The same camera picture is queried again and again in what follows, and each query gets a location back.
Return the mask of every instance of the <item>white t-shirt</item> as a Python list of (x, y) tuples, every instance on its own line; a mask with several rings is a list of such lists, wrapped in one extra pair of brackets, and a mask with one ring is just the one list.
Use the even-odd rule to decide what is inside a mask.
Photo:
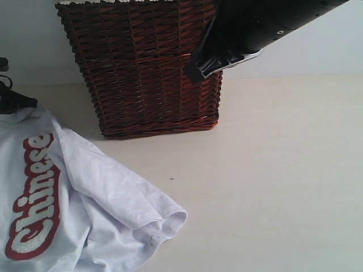
[(0, 271), (136, 271), (187, 213), (43, 107), (0, 115)]

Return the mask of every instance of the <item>wicker basket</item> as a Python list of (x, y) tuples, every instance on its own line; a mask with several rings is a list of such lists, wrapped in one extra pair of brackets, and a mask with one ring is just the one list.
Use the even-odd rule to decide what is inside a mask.
[(212, 129), (222, 74), (183, 73), (213, 0), (56, 5), (107, 138)]

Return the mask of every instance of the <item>white table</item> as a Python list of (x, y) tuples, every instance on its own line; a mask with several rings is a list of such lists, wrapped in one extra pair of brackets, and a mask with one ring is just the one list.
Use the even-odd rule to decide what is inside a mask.
[(128, 141), (84, 86), (16, 90), (188, 210), (141, 271), (363, 271), (363, 76), (225, 80), (214, 130)]

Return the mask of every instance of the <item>red and white lettering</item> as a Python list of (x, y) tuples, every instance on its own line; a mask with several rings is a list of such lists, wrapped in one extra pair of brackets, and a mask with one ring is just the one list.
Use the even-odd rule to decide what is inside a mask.
[(24, 159), (27, 180), (24, 193), (15, 201), (13, 211), (22, 213), (10, 227), (6, 256), (28, 260), (51, 245), (59, 226), (58, 182), (60, 170), (48, 156), (52, 134), (26, 139)]

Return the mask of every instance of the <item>t-shirt sleeve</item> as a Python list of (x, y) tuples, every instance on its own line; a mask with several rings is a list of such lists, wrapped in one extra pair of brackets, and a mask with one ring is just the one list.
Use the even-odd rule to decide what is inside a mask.
[(178, 233), (186, 211), (75, 132), (55, 129), (70, 183), (92, 221), (75, 271), (137, 270)]

